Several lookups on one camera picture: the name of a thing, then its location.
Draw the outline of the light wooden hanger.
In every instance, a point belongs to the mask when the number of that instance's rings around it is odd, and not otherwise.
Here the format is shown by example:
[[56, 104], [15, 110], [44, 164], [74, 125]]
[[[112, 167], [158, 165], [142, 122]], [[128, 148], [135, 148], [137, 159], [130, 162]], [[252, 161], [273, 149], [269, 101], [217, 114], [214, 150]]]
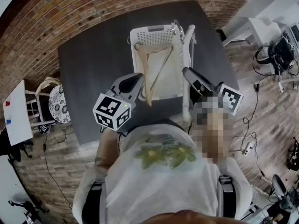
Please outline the light wooden hanger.
[[[131, 43], [131, 45], [133, 45], [133, 55], [135, 57], [136, 71], [144, 74], [142, 62], [137, 54], [137, 51], [134, 49], [135, 44], [136, 44], [136, 42]], [[152, 95], [150, 95], [148, 98], [146, 97], [145, 87], [144, 87], [145, 80], [147, 79], [149, 81], [150, 86], [153, 84], [153, 82], [160, 70], [161, 64], [165, 58], [166, 52], [167, 51], [164, 50], [159, 53], [153, 53], [149, 56], [149, 60], [148, 60], [149, 76], [147, 78], [145, 78], [145, 75], [144, 75], [144, 84], [142, 85], [142, 90], [140, 92], [141, 99], [144, 100], [147, 103], [147, 105], [149, 105], [149, 106], [152, 106], [153, 101], [172, 98], [172, 97], [176, 96], [176, 94], [177, 94], [176, 87], [173, 84], [174, 66], [171, 64], [171, 55], [172, 55], [172, 53], [171, 53], [168, 58], [168, 61], [166, 62], [163, 70], [160, 73], [159, 78], [156, 81]]]

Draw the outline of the person's white printed t-shirt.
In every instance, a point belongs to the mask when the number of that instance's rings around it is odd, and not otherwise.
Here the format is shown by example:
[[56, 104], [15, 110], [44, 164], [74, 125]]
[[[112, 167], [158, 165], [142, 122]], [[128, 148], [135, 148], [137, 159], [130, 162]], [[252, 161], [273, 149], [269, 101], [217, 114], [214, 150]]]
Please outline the person's white printed t-shirt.
[[252, 188], [235, 159], [210, 163], [186, 131], [158, 124], [118, 138], [119, 156], [82, 177], [72, 213], [79, 224], [238, 223]]

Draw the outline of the small monitor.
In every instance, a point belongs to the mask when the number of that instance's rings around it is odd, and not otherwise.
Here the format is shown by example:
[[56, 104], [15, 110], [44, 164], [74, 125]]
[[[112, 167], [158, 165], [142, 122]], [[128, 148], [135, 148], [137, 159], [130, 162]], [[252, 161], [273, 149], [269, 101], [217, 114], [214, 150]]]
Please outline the small monitor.
[[289, 28], [296, 42], [299, 42], [299, 24], [293, 24]]

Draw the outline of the black headset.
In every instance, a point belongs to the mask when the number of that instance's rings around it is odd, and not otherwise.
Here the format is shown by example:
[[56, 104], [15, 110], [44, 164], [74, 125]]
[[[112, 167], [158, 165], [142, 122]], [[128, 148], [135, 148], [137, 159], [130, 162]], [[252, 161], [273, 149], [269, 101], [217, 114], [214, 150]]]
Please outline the black headset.
[[259, 57], [260, 53], [263, 53], [262, 49], [257, 50], [254, 54], [254, 58], [255, 58], [256, 62], [261, 65], [271, 64], [271, 60], [270, 60], [269, 56]]

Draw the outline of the person's left forearm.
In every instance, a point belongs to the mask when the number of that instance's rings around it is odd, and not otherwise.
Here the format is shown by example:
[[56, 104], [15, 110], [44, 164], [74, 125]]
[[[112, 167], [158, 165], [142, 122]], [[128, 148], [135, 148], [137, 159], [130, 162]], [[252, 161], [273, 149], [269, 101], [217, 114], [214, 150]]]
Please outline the person's left forearm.
[[105, 171], [115, 163], [119, 156], [119, 134], [116, 131], [105, 129], [101, 135], [95, 165]]

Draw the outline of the person's right forearm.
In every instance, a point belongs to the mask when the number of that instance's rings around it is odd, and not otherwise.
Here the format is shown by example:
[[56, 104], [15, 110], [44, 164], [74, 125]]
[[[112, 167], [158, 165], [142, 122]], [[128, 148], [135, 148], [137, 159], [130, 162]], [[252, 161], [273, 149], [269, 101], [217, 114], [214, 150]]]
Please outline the person's right forearm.
[[234, 120], [223, 108], [196, 108], [193, 112], [192, 138], [198, 151], [210, 163], [222, 162], [234, 134]]

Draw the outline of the gold metal hanger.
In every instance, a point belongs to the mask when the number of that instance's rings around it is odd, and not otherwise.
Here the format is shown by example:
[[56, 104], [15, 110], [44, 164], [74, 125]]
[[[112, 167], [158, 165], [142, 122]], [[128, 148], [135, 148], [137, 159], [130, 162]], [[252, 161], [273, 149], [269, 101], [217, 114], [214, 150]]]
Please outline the gold metal hanger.
[[145, 87], [146, 97], [148, 98], [150, 95], [152, 95], [156, 81], [159, 78], [160, 73], [163, 70], [166, 62], [168, 61], [168, 58], [169, 58], [170, 54], [172, 53], [174, 47], [171, 44], [160, 45], [160, 46], [145, 46], [142, 43], [137, 42], [134, 45], [134, 49], [137, 51], [137, 54], [142, 62], [145, 78], [147, 78], [149, 76], [149, 64], [148, 64], [149, 56], [153, 53], [159, 53], [164, 50], [167, 51], [165, 58], [161, 64], [160, 70], [159, 70], [153, 84], [150, 86], [149, 81], [147, 79], [145, 80], [144, 87]]

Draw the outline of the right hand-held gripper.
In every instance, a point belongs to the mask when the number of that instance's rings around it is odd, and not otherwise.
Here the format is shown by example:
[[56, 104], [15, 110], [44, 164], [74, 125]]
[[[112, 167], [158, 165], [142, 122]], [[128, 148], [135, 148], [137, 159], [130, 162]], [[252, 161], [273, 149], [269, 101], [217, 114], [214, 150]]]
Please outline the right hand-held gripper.
[[223, 109], [225, 113], [236, 115], [243, 99], [241, 92], [224, 83], [220, 83], [215, 87], [191, 67], [184, 67], [183, 75], [197, 93], [207, 95], [203, 98], [204, 108], [219, 108]]

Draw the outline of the black-and-white printed marker cube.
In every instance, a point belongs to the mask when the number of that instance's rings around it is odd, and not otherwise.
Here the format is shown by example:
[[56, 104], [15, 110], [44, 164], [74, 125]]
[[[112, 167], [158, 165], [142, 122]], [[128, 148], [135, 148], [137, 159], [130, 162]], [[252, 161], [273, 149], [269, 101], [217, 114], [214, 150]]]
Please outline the black-and-white printed marker cube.
[[51, 124], [43, 124], [43, 125], [40, 125], [38, 128], [39, 128], [38, 129], [39, 134], [42, 135], [42, 134], [47, 133], [50, 130]]

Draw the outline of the black round device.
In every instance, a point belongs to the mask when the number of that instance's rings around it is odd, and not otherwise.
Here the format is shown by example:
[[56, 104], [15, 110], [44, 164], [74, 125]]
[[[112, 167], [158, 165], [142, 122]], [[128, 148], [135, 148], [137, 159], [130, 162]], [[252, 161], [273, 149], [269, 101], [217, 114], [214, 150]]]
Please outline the black round device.
[[289, 213], [299, 210], [299, 192], [297, 189], [291, 188], [288, 191], [277, 174], [274, 174], [272, 177], [272, 186], [278, 196], [278, 203], [281, 209]]

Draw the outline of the white plastic laundry basket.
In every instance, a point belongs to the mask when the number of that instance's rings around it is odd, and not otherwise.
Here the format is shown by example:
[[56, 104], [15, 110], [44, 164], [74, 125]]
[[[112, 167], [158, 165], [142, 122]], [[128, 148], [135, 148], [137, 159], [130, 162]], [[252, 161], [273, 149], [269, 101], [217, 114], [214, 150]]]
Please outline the white plastic laundry basket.
[[[179, 36], [174, 36], [172, 33], [171, 25], [158, 25], [158, 26], [149, 26], [142, 28], [135, 28], [130, 31], [129, 44], [135, 42], [142, 42], [145, 45], [155, 46], [164, 43], [170, 43], [174, 46], [174, 51], [171, 55], [171, 64], [174, 66], [173, 72], [173, 84], [176, 87], [176, 96], [172, 98], [182, 97], [183, 96], [183, 65], [182, 65], [182, 52], [181, 42]], [[134, 72], [136, 71], [135, 67], [135, 57], [133, 55], [133, 45], [131, 45], [132, 51], [132, 60]]]

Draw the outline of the black bag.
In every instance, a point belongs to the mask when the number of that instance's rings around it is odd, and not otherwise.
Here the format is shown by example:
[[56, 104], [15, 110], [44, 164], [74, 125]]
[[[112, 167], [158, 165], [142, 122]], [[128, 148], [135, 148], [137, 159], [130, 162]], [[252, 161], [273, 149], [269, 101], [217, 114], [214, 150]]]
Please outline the black bag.
[[276, 75], [288, 70], [294, 60], [294, 45], [286, 37], [271, 42], [268, 47], [270, 63], [274, 67]]

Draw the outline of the person's black trouser leg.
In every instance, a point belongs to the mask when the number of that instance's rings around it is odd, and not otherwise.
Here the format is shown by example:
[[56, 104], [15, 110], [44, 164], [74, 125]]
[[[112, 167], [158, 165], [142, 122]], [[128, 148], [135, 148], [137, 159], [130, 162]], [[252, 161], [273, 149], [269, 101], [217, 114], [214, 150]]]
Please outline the person's black trouser leg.
[[136, 129], [138, 127], [149, 126], [149, 125], [158, 125], [158, 124], [165, 124], [165, 125], [175, 126], [175, 127], [178, 127], [179, 129], [184, 131], [184, 129], [179, 124], [177, 124], [176, 122], [174, 122], [170, 119], [161, 119], [161, 120], [158, 120], [158, 121], [155, 121], [155, 122], [141, 123], [137, 126], [134, 126], [134, 127], [130, 128], [127, 132], [130, 133], [131, 131], [133, 131], [134, 129]]

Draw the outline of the black tripod stand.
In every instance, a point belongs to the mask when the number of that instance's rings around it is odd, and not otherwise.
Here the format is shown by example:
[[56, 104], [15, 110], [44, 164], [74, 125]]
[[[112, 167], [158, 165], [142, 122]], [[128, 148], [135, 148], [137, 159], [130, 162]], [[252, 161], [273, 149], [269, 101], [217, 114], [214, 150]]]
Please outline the black tripod stand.
[[11, 200], [8, 201], [8, 203], [11, 206], [18, 206], [24, 208], [27, 212], [25, 213], [25, 216], [28, 217], [29, 214], [35, 219], [39, 219], [40, 216], [38, 214], [38, 210], [40, 210], [42, 213], [48, 213], [49, 210], [46, 210], [42, 208], [41, 206], [34, 206], [31, 202], [25, 201], [24, 203], [15, 203]]

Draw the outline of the white wooden chair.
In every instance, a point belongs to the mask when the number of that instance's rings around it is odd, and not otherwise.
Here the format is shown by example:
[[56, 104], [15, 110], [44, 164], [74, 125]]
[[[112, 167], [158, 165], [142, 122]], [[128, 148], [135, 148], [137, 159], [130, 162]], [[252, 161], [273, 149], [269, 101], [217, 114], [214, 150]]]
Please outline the white wooden chair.
[[25, 90], [25, 93], [27, 95], [34, 95], [35, 96], [35, 99], [26, 102], [27, 108], [28, 108], [28, 114], [29, 114], [28, 117], [29, 117], [29, 119], [39, 119], [38, 122], [31, 123], [32, 127], [40, 126], [40, 125], [43, 125], [43, 124], [51, 124], [52, 125], [52, 124], [58, 123], [57, 121], [54, 120], [53, 117], [52, 117], [53, 118], [52, 120], [48, 120], [48, 121], [44, 120], [43, 113], [42, 113], [42, 108], [41, 108], [41, 103], [40, 103], [40, 97], [41, 96], [47, 96], [49, 98], [50, 92], [55, 86], [56, 86], [55, 84], [52, 84], [52, 85], [42, 89], [41, 90], [41, 95], [38, 95], [38, 96], [35, 95], [36, 91]]

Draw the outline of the floral round seat cushion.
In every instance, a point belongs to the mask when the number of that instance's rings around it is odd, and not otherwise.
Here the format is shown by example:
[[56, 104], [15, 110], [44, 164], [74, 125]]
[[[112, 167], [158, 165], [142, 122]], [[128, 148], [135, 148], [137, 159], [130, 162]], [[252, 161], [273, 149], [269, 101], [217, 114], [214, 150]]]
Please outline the floral round seat cushion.
[[58, 123], [65, 124], [71, 122], [62, 85], [57, 85], [51, 90], [49, 95], [49, 111]]

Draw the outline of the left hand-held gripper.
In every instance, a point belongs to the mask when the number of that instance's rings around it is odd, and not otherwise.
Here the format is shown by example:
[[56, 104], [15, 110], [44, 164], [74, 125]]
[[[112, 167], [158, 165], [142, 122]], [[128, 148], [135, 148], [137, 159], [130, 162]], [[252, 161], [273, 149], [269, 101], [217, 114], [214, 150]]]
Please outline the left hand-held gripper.
[[114, 86], [101, 93], [94, 105], [96, 122], [111, 130], [119, 130], [131, 118], [143, 81], [142, 73], [132, 73], [116, 79]]

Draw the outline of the black office chair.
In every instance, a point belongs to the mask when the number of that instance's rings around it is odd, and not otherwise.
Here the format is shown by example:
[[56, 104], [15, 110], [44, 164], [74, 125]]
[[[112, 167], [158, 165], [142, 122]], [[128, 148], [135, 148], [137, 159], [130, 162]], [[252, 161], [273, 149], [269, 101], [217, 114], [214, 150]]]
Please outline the black office chair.
[[23, 141], [16, 145], [11, 145], [9, 137], [6, 131], [1, 132], [0, 134], [0, 156], [8, 155], [10, 162], [20, 162], [21, 161], [21, 151], [24, 151], [28, 158], [32, 158], [31, 155], [28, 155], [25, 145], [33, 146], [31, 141]]

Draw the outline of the white desk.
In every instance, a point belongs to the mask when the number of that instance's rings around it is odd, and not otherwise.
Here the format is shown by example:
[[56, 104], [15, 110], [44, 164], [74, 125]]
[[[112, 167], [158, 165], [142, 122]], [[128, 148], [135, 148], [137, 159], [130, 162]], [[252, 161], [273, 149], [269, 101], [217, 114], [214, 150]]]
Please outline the white desk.
[[278, 38], [283, 26], [299, 23], [299, 0], [248, 0], [222, 30], [226, 40], [253, 36], [259, 45]]

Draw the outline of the black swivel chair base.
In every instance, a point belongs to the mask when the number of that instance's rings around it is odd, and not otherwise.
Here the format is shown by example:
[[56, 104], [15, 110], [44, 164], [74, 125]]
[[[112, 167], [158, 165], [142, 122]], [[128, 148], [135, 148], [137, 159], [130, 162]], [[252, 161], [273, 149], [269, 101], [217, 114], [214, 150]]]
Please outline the black swivel chair base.
[[287, 167], [289, 170], [298, 171], [299, 170], [299, 141], [294, 139], [294, 148], [292, 150], [288, 149], [288, 152], [291, 152], [291, 156], [287, 161]]

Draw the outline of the white plastic hanger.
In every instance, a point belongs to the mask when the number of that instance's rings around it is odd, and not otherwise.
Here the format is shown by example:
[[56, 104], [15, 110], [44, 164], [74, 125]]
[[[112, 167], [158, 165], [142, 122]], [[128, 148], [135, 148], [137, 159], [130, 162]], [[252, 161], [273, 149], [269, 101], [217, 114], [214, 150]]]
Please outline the white plastic hanger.
[[[194, 61], [194, 45], [197, 41], [195, 38], [195, 25], [191, 24], [186, 33], [180, 26], [178, 20], [174, 19], [171, 23], [171, 29], [174, 36], [178, 35], [181, 42], [182, 65], [183, 68], [192, 68]], [[185, 122], [191, 121], [190, 114], [190, 85], [186, 78], [183, 77], [183, 103], [182, 103], [182, 117]]]

